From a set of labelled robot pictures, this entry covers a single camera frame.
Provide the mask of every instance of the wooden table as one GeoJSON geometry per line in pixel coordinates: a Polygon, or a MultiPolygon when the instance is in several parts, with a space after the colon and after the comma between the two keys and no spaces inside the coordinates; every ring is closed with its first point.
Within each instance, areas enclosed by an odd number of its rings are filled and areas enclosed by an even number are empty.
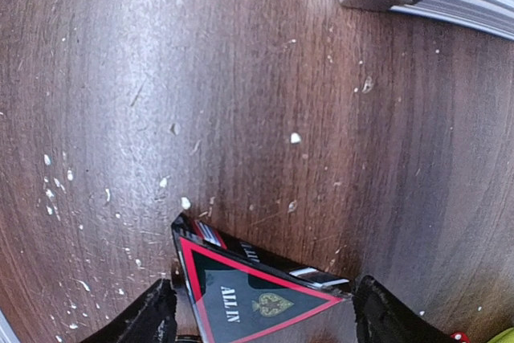
{"type": "MultiPolygon", "coordinates": [[[[0,0],[0,309],[85,338],[175,269],[187,197],[484,342],[514,311],[513,68],[507,40],[337,0],[0,0]]],[[[354,333],[343,304],[263,341],[354,333]]]]}

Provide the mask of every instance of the red object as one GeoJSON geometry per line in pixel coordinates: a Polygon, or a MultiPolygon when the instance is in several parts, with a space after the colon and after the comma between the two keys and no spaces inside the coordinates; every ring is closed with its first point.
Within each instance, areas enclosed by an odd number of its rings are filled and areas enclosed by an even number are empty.
{"type": "Polygon", "coordinates": [[[461,343],[471,343],[469,337],[465,333],[454,333],[451,337],[453,337],[456,341],[460,341],[461,343]]]}

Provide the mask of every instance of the red border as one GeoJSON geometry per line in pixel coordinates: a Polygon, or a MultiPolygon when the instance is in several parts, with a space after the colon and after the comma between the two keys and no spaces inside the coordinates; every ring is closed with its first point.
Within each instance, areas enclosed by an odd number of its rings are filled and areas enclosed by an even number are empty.
{"type": "MultiPolygon", "coordinates": [[[[196,231],[196,234],[197,234],[198,236],[200,236],[203,240],[207,241],[208,243],[211,243],[209,240],[206,240],[205,235],[203,234],[202,230],[200,229],[200,226],[198,225],[198,223],[202,223],[202,222],[200,222],[200,221],[198,221],[198,220],[193,220],[193,221],[192,221],[192,223],[193,223],[193,228],[194,228],[194,230],[196,231]]],[[[222,236],[219,234],[218,230],[217,230],[217,229],[214,229],[213,227],[211,227],[211,226],[209,226],[209,225],[207,225],[207,224],[205,224],[205,223],[202,223],[202,224],[203,224],[203,225],[205,225],[206,227],[209,227],[209,228],[213,231],[214,236],[216,236],[216,237],[218,238],[218,240],[219,240],[219,243],[220,243],[220,244],[222,244],[222,245],[221,245],[221,248],[226,249],[226,244],[225,244],[225,242],[223,241],[223,238],[222,238],[222,236]]]]}
{"type": "Polygon", "coordinates": [[[180,242],[182,245],[182,253],[184,254],[184,260],[186,263],[186,270],[188,272],[188,277],[190,278],[191,290],[193,291],[193,297],[196,302],[195,305],[198,309],[198,313],[200,314],[200,318],[202,319],[202,322],[203,322],[202,327],[205,329],[207,338],[209,339],[209,341],[207,343],[215,343],[215,342],[214,342],[214,336],[212,334],[212,330],[210,329],[209,319],[207,318],[206,307],[203,304],[202,291],[200,289],[200,283],[198,282],[198,275],[196,272],[196,267],[194,266],[193,251],[201,253],[202,255],[210,257],[211,259],[214,259],[214,260],[216,260],[220,263],[223,263],[229,267],[238,269],[241,272],[245,272],[247,274],[259,277],[262,280],[266,280],[271,283],[278,284],[285,288],[289,288],[289,289],[292,289],[292,290],[295,290],[298,292],[305,293],[310,296],[314,296],[314,297],[318,297],[320,299],[327,300],[327,302],[325,304],[322,304],[316,308],[313,308],[308,312],[304,312],[299,316],[293,317],[292,319],[290,319],[288,321],[280,323],[279,325],[274,325],[273,327],[270,327],[269,329],[264,329],[263,331],[254,333],[253,335],[250,335],[248,337],[244,337],[237,341],[233,341],[232,343],[244,343],[247,341],[251,341],[252,339],[257,339],[258,337],[263,337],[270,333],[274,333],[276,331],[279,331],[280,329],[284,329],[290,325],[298,323],[299,321],[307,319],[310,316],[314,316],[317,313],[324,311],[325,309],[330,308],[333,305],[336,305],[342,301],[341,298],[330,296],[329,294],[319,292],[319,291],[316,291],[311,288],[303,287],[299,284],[295,284],[290,281],[280,279],[279,277],[269,275],[267,273],[258,271],[257,269],[254,269],[252,267],[248,267],[247,265],[238,263],[238,262],[236,262],[232,259],[229,259],[225,256],[222,256],[214,251],[210,251],[196,243],[193,243],[192,241],[189,241],[188,239],[185,239],[183,237],[180,238],[180,242]]]}

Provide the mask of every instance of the brown wooden surface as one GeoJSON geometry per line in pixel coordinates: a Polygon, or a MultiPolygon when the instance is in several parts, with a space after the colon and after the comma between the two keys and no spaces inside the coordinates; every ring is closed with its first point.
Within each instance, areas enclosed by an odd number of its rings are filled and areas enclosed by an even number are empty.
{"type": "MultiPolygon", "coordinates": [[[[485,342],[514,310],[513,50],[337,0],[0,0],[1,310],[23,342],[96,331],[169,275],[186,196],[485,342]]],[[[343,304],[264,341],[354,340],[343,304]]]]}

